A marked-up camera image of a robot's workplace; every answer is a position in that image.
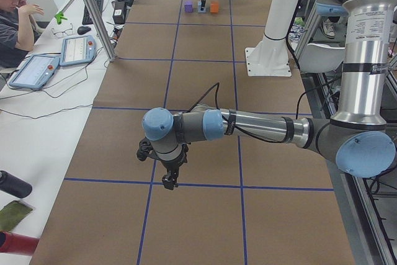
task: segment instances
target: orange cube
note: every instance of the orange cube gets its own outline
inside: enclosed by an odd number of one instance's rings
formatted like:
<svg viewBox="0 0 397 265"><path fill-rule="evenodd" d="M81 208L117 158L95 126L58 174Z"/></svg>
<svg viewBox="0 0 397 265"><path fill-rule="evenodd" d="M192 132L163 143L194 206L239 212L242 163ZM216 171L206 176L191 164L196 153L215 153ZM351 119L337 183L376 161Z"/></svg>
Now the orange cube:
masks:
<svg viewBox="0 0 397 265"><path fill-rule="evenodd" d="M219 1L211 1L210 12L216 14L219 12Z"/></svg>

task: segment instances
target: white table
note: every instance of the white table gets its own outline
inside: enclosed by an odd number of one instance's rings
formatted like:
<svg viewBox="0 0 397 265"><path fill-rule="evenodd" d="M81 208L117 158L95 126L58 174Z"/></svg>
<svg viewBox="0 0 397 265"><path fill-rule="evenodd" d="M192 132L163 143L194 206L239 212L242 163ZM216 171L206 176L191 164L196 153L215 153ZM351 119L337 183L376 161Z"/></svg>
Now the white table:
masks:
<svg viewBox="0 0 397 265"><path fill-rule="evenodd" d="M111 5L112 0L104 0L104 21L113 23ZM51 32L63 31L73 24L74 32L81 26L83 18L83 0L74 0L70 7L64 11L68 20L63 20L61 25L53 19L46 31L35 44L33 53L60 52L62 38L56 39ZM113 26L105 23L109 34ZM96 38L97 49L102 45L97 38L93 25L87 34ZM38 117L59 111L61 109L92 104L106 72L107 55L100 51L96 59L87 67L88 79L70 89L59 98L52 99L43 92L34 92L24 96L4 99L26 91L15 91L7 86L0 92L0 109L9 112ZM47 86L83 69L84 65L60 68ZM49 89L53 96L61 94L70 86L80 82L86 77L86 72L80 72L62 81ZM19 223L12 231L26 236L39 238L47 222L56 195L61 186L65 172L69 166L81 132L91 111L90 107L73 109L37 120L21 116L0 113L0 169L5 170L33 186L32 193L24 199L26 204L33 207L33 211ZM18 198L0 191L0 209ZM31 257L15 254L0 254L0 264L25 265Z"/></svg>

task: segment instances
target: computer mouse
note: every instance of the computer mouse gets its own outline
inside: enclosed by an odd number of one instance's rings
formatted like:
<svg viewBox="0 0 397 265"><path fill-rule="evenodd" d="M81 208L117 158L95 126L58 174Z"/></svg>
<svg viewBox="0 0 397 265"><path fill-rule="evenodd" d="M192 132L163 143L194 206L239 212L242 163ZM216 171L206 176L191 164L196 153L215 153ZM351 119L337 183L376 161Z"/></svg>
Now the computer mouse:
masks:
<svg viewBox="0 0 397 265"><path fill-rule="evenodd" d="M91 30L91 27L88 27L88 26L80 26L79 28L77 28L77 33L79 34L79 35L82 35L82 34L86 34L88 31L90 31Z"/></svg>

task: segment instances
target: black cylinder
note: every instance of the black cylinder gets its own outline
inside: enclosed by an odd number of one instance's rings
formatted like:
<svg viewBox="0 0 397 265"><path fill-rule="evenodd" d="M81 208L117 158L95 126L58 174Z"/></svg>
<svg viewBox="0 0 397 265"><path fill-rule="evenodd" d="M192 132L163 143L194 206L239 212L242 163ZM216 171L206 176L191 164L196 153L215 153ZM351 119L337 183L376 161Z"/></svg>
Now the black cylinder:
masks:
<svg viewBox="0 0 397 265"><path fill-rule="evenodd" d="M0 190L20 199L27 197L32 192L32 186L29 183L8 172L0 171L0 173Z"/></svg>

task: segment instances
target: black keyboard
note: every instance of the black keyboard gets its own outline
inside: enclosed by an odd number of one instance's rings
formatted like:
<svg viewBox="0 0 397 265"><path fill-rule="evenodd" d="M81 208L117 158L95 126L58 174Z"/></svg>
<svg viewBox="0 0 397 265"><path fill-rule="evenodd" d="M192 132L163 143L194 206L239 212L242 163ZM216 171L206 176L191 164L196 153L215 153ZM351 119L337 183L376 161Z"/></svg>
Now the black keyboard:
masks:
<svg viewBox="0 0 397 265"><path fill-rule="evenodd" d="M104 0L95 0L95 2L97 3L99 12L102 14L102 10L104 9ZM82 25L93 24L86 6L84 7L83 21L81 23Z"/></svg>

